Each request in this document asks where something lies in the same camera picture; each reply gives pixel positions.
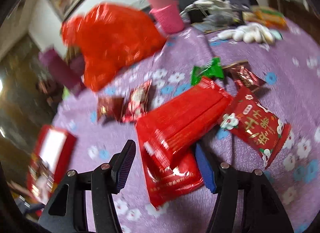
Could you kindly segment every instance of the red plastic bag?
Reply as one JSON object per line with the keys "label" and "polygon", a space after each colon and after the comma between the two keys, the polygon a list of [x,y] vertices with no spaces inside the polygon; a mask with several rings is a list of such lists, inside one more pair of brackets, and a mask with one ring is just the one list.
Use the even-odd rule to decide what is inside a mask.
{"label": "red plastic bag", "polygon": [[93,91],[108,84],[116,73],[160,50],[166,39],[147,14],[133,8],[102,3],[63,23],[62,40],[84,55],[84,83]]}
{"label": "red plastic bag", "polygon": [[183,156],[176,168],[159,169],[143,146],[145,134],[139,128],[137,134],[147,190],[150,202],[155,208],[203,185],[201,173],[191,150]]}
{"label": "red plastic bag", "polygon": [[143,145],[159,168],[175,167],[188,148],[212,127],[232,96],[209,78],[137,121]]}
{"label": "red plastic bag", "polygon": [[255,149],[268,168],[287,140],[291,125],[262,106],[243,86],[220,118],[220,127],[227,129]]}

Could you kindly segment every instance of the metal screw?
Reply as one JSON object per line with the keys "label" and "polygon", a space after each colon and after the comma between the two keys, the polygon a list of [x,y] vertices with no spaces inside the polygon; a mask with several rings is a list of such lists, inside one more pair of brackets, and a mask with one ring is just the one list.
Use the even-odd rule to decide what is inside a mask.
{"label": "metal screw", "polygon": [[76,174],[76,171],[70,170],[70,171],[68,171],[67,174],[68,174],[69,177],[72,177],[72,176],[74,176]]}
{"label": "metal screw", "polygon": [[261,176],[263,174],[263,172],[260,169],[255,169],[254,170],[254,174],[257,175],[257,176]]}
{"label": "metal screw", "polygon": [[228,163],[226,163],[226,162],[222,162],[222,163],[220,164],[220,166],[221,166],[221,168],[223,168],[223,169],[228,169],[228,168],[230,167],[230,165],[229,165]]}
{"label": "metal screw", "polygon": [[108,164],[108,163],[104,163],[101,165],[101,169],[103,169],[103,170],[107,170],[109,168],[110,168],[110,164]]}

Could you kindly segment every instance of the bottle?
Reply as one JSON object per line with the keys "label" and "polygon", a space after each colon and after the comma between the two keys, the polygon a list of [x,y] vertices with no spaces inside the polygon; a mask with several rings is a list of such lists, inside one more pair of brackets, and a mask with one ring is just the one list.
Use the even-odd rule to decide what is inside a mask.
{"label": "bottle", "polygon": [[167,34],[174,34],[184,29],[176,0],[148,0],[151,11],[157,22]]}
{"label": "bottle", "polygon": [[73,72],[63,61],[54,48],[39,53],[39,61],[48,68],[50,75],[55,81],[69,89],[70,93],[78,96],[85,88],[81,77]]}

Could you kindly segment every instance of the red candy wrapper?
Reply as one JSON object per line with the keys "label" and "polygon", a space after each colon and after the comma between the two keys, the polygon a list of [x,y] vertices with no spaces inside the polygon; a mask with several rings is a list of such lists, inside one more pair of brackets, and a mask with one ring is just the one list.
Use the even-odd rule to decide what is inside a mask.
{"label": "red candy wrapper", "polygon": [[245,61],[240,61],[226,66],[224,69],[232,75],[238,90],[245,86],[250,89],[251,92],[255,92],[266,82],[249,71],[246,65]]}
{"label": "red candy wrapper", "polygon": [[209,78],[139,118],[143,146],[162,169],[179,164],[189,147],[218,123],[232,97]]}
{"label": "red candy wrapper", "polygon": [[174,169],[157,167],[143,146],[143,131],[137,128],[143,171],[151,204],[157,208],[165,202],[188,194],[203,185],[196,160],[189,150]]}
{"label": "red candy wrapper", "polygon": [[99,121],[101,117],[106,116],[107,118],[120,121],[122,118],[123,101],[124,98],[122,97],[99,97],[97,120]]}
{"label": "red candy wrapper", "polygon": [[227,107],[220,118],[220,127],[229,130],[257,150],[265,168],[269,167],[282,149],[291,130],[290,124],[283,124],[246,87],[239,90]]}
{"label": "red candy wrapper", "polygon": [[149,80],[130,92],[129,102],[122,118],[123,122],[135,122],[138,118],[145,116],[151,82]]}

